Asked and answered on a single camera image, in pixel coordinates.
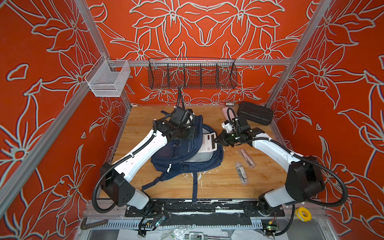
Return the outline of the navy blue student backpack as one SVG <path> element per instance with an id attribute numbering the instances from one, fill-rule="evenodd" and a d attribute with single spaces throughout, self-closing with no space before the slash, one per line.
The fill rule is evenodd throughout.
<path id="1" fill-rule="evenodd" d="M 159 182 L 168 181 L 181 174 L 193 175 L 192 201 L 197 201 L 198 174 L 217 168 L 224 159 L 223 146 L 217 144 L 217 150 L 200 153 L 203 134 L 216 133 L 210 126 L 204 124 L 202 115 L 196 116 L 196 132 L 194 140 L 172 140 L 158 150 L 151 158 L 151 163 L 162 174 L 151 183 L 142 186 L 147 190 Z"/>

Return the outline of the pink calculator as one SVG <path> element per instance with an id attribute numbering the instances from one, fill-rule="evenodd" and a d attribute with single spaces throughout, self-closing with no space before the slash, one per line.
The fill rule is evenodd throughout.
<path id="1" fill-rule="evenodd" d="M 215 142 L 216 133 L 203 134 L 202 145 L 199 149 L 200 153 L 209 153 L 217 150 L 217 143 Z"/>

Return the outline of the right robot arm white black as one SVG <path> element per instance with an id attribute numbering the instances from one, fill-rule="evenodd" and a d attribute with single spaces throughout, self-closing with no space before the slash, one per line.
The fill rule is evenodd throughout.
<path id="1" fill-rule="evenodd" d="M 332 208 L 342 206 L 347 201 L 348 189 L 345 183 L 315 157 L 298 154 L 272 139 L 260 128 L 251 128 L 246 117 L 236 115 L 232 107 L 227 108 L 226 115 L 227 120 L 222 123 L 223 131 L 215 139 L 218 145 L 235 147 L 248 144 L 269 156 L 287 173 L 283 186 L 259 196 L 257 209 L 261 215 L 268 216 L 282 205 L 309 202 Z M 312 199 L 326 189 L 323 173 L 328 173 L 341 187 L 342 196 L 336 202 L 324 203 Z"/>

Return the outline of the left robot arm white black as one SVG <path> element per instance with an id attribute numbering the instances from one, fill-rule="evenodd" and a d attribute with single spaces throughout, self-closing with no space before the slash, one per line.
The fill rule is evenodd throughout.
<path id="1" fill-rule="evenodd" d="M 139 169 L 161 148 L 173 140 L 193 140 L 196 128 L 196 117 L 192 110 L 185 108 L 181 89 L 178 89 L 177 104 L 171 113 L 153 120 L 153 127 L 147 136 L 128 154 L 112 165 L 104 164 L 101 177 L 92 193 L 92 205 L 96 212 L 106 214 L 114 207 L 128 205 L 137 210 L 144 210 L 150 197 L 143 191 L 133 187 L 130 182 Z M 99 206 L 98 191 L 103 190 L 113 201 L 106 209 Z"/>

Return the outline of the pink pencil case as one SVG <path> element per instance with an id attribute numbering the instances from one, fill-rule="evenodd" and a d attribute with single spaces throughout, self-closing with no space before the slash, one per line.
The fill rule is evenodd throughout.
<path id="1" fill-rule="evenodd" d="M 222 108 L 222 113 L 223 113 L 223 116 L 224 116 L 224 118 L 225 118 L 226 120 L 229 120 L 229 116 L 228 116 L 228 113 L 227 113 L 228 108 L 229 108 L 229 107 L 224 107 L 224 108 Z"/>

